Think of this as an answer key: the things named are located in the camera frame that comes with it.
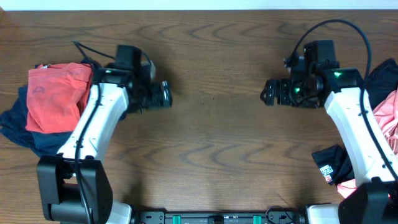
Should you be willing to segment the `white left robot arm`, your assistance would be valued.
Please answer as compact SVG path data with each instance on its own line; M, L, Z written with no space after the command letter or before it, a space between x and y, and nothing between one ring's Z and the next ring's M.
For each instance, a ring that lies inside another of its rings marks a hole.
M90 97L75 130L54 156L37 164L42 210L60 223L134 223L132 207L113 199L103 162L124 113L168 108L170 85L150 73L98 68Z

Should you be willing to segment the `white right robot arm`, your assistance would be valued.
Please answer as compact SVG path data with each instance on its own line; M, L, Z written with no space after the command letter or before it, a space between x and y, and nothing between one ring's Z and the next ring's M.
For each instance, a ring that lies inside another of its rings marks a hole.
M339 204L310 205L306 223L397 223L397 158L371 111L363 79L354 68L319 70L295 82L267 80L267 105L323 107L348 153L356 190Z

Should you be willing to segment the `red soccer t-shirt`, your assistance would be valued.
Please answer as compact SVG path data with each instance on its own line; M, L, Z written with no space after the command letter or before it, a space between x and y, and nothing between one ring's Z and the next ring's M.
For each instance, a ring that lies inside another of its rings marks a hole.
M92 69L86 63L39 65L29 70L26 130L73 131L87 106Z

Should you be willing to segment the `pink and black jersey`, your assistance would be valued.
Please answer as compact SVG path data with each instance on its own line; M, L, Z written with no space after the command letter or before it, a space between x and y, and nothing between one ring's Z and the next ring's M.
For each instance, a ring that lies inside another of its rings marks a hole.
M344 146L312 154L326 182L344 198L373 177L394 182L397 175L397 62L389 58L361 84L330 87L325 110Z

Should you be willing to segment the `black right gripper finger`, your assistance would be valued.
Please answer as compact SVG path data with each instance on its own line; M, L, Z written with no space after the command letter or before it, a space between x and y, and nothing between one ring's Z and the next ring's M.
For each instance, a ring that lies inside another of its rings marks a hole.
M264 89L261 92L261 96L276 96L279 84L279 80L267 80Z
M266 106L274 106L275 104L275 95L265 93L262 96L262 100Z

